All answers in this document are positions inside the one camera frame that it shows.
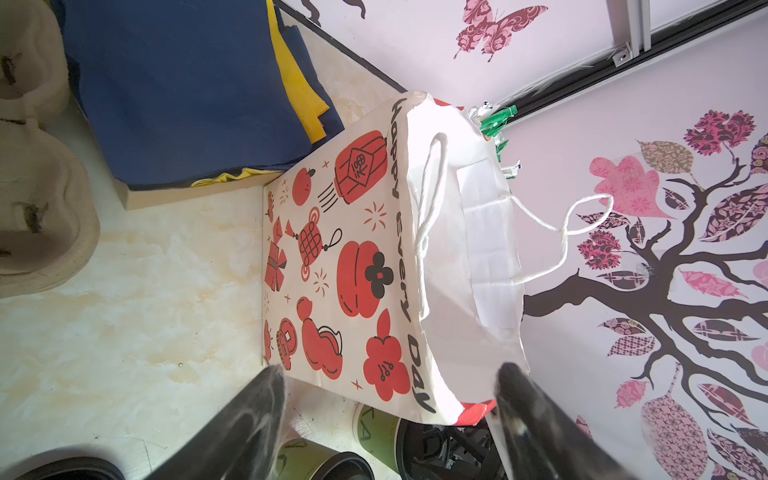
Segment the green paper cup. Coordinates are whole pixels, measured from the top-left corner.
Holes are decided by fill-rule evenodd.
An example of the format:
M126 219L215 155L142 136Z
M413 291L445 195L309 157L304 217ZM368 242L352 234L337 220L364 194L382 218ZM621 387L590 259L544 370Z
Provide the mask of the green paper cup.
M353 434L359 445L401 479L410 479L405 453L406 437L412 423L408 420L359 404L353 416Z
M370 464L354 452L339 452L316 442L296 438L285 442L275 461L278 480L373 480Z

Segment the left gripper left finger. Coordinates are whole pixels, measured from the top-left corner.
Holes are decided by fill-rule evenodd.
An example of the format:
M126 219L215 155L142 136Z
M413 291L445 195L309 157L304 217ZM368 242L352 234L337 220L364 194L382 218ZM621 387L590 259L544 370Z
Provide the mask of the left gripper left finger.
M286 406L284 369L250 381L151 479L270 479Z

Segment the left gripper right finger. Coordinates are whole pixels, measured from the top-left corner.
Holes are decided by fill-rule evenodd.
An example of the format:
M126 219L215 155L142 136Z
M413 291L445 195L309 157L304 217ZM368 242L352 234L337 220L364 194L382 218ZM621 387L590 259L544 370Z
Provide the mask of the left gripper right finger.
M633 479L516 364L497 373L495 398L514 479Z

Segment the white red paper bag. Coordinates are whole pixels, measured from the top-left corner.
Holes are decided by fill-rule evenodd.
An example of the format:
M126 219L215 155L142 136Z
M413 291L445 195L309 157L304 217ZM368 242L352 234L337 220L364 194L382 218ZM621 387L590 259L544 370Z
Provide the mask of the white red paper bag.
M265 187L263 360L423 424L469 426L528 365L522 202L461 109L400 95Z

